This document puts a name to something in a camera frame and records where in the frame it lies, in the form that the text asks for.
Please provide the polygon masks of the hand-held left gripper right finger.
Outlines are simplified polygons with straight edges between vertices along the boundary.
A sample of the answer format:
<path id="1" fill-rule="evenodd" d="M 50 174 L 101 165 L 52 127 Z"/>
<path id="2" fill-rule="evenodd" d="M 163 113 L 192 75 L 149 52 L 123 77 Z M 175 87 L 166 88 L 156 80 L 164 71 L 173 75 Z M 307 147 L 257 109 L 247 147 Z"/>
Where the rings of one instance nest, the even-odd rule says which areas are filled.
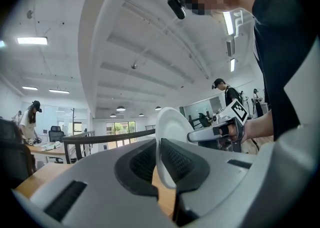
<path id="1" fill-rule="evenodd" d="M 199 215 L 185 206 L 182 194 L 196 191 L 210 173 L 208 162 L 172 141 L 163 138 L 160 146 L 161 160 L 176 185 L 172 220 L 184 226 L 199 218 Z"/>

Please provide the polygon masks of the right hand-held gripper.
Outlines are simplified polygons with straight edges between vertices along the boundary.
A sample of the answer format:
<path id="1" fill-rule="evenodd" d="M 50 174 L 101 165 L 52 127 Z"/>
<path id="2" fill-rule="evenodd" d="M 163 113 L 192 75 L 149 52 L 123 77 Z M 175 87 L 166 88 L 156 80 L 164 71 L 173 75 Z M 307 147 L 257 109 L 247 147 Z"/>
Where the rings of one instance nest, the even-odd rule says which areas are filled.
<path id="1" fill-rule="evenodd" d="M 199 146 L 216 150 L 236 152 L 242 151 L 240 142 L 231 142 L 228 134 L 221 136 L 219 128 L 235 124 L 239 136 L 243 135 L 243 127 L 248 119 L 248 112 L 237 100 L 233 100 L 226 109 L 219 113 L 216 123 L 210 127 L 194 130 L 187 134 L 187 139 L 191 143 L 198 143 Z"/>

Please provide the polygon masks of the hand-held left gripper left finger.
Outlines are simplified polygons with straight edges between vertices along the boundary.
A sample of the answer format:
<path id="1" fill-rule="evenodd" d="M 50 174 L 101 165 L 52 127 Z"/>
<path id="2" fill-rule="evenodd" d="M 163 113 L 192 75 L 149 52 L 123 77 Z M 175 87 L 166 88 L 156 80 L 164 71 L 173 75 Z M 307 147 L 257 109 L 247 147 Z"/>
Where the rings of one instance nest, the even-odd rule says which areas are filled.
<path id="1" fill-rule="evenodd" d="M 122 155 L 115 163 L 118 182 L 130 193 L 159 199 L 158 188 L 152 185 L 156 167 L 157 142 L 152 139 Z"/>

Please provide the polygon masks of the person's right hand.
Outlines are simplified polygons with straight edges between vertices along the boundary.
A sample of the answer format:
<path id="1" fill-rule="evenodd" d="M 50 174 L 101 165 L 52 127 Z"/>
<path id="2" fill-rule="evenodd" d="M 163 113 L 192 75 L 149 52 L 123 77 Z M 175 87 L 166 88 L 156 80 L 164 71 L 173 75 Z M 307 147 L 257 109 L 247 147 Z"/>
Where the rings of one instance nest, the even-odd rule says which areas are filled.
<path id="1" fill-rule="evenodd" d="M 228 135 L 231 142 L 242 144 L 249 139 L 250 124 L 248 121 L 244 124 L 242 132 L 242 136 L 239 136 L 235 124 L 224 125 L 219 128 L 219 134 L 221 136 Z"/>

